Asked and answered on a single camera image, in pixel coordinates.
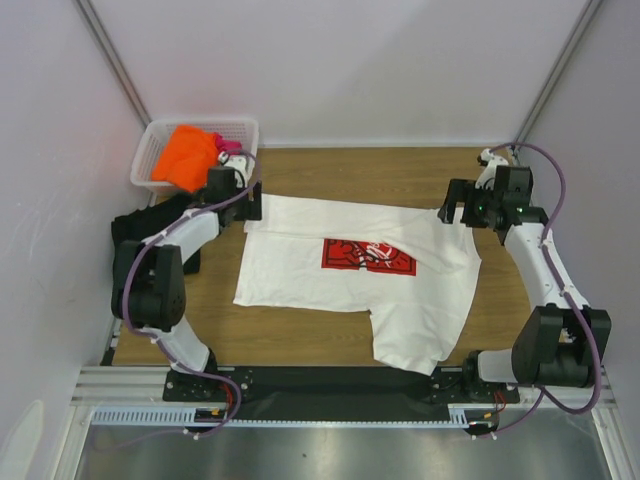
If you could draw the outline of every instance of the orange wire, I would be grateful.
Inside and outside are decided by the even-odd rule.
[[[229,385],[227,385],[226,383],[223,383],[222,384],[222,389],[227,394],[227,409],[230,409],[231,408],[231,404],[233,403],[233,395],[231,394],[231,390],[229,389]]]
[[[496,401],[496,408],[497,408],[497,405],[498,405],[499,402],[502,403],[502,407],[500,409],[496,410],[496,413],[500,413],[500,412],[504,411],[505,408],[507,408],[507,399],[504,397],[504,395],[502,394],[501,391],[496,390],[493,393],[493,398]]]

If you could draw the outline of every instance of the white t-shirt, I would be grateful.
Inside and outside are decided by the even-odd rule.
[[[480,268],[471,229],[436,210],[262,201],[264,219],[245,224],[234,303],[369,310],[376,360],[429,375],[449,356]]]

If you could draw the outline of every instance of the pink cloth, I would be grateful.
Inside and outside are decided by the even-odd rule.
[[[216,148],[219,152],[227,152],[229,150],[242,149],[242,144],[232,140],[225,140],[221,135],[216,135]]]

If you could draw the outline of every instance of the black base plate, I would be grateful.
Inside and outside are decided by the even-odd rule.
[[[233,367],[220,374],[241,386],[241,420],[447,421],[449,404],[494,404],[497,390],[507,403],[519,401],[504,384],[472,384],[459,367],[438,367],[431,377],[389,367]],[[216,382],[170,371],[163,399],[224,402],[226,395]]]

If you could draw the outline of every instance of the black cloth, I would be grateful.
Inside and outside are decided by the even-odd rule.
[[[190,195],[180,193],[153,207],[114,218],[111,222],[114,247],[118,248],[125,240],[139,242],[160,232],[180,218],[191,203],[193,198]],[[183,270],[185,275],[200,271],[200,250],[184,263]]]

